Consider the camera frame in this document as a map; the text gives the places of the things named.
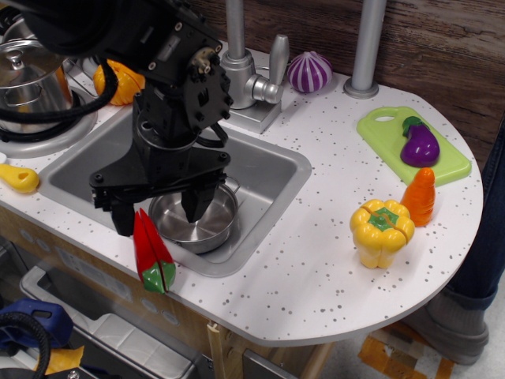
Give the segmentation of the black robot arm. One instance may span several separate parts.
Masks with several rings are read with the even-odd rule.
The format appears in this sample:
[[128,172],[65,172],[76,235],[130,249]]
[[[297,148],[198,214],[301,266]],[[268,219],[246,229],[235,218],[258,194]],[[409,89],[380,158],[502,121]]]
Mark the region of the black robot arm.
[[181,193],[189,222],[199,220],[224,179],[230,157],[219,122],[230,115],[230,81],[221,43],[184,1],[19,1],[36,38],[67,57],[97,56],[145,78],[133,101],[133,141],[91,174],[94,203],[120,235],[133,233],[133,206]]

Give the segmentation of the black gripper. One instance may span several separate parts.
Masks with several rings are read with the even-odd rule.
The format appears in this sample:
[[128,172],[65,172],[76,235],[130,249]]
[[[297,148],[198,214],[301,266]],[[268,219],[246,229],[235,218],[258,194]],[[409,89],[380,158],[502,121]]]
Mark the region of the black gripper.
[[221,151],[230,116],[230,81],[218,49],[209,46],[150,61],[144,89],[133,101],[133,141],[128,152],[90,177],[96,208],[111,208],[117,233],[133,234],[133,205],[180,193],[189,223],[212,203],[230,157]]

